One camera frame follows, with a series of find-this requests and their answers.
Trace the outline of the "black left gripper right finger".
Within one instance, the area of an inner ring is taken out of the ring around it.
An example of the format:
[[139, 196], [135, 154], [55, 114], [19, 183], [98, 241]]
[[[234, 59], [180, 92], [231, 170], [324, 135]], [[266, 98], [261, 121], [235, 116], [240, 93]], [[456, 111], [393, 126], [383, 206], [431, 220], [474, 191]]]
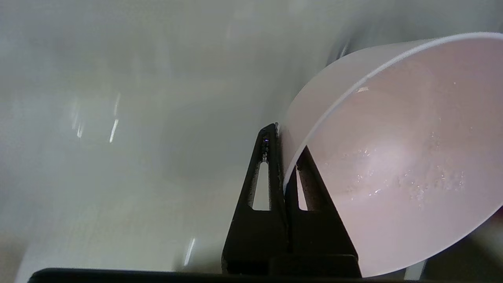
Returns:
[[289, 241], [284, 274], [362, 276], [358, 253], [307, 147], [288, 180], [285, 205]]

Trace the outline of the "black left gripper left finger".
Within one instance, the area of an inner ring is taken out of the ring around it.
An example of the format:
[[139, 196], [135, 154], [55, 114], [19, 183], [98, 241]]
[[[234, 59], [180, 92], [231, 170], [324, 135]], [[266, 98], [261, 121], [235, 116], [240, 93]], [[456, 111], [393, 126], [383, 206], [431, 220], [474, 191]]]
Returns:
[[[268, 165], [269, 209], [253, 209], [259, 167]], [[282, 187], [278, 125], [269, 124], [257, 134], [222, 251], [225, 274], [270, 274], [271, 260], [287, 253], [287, 217]]]

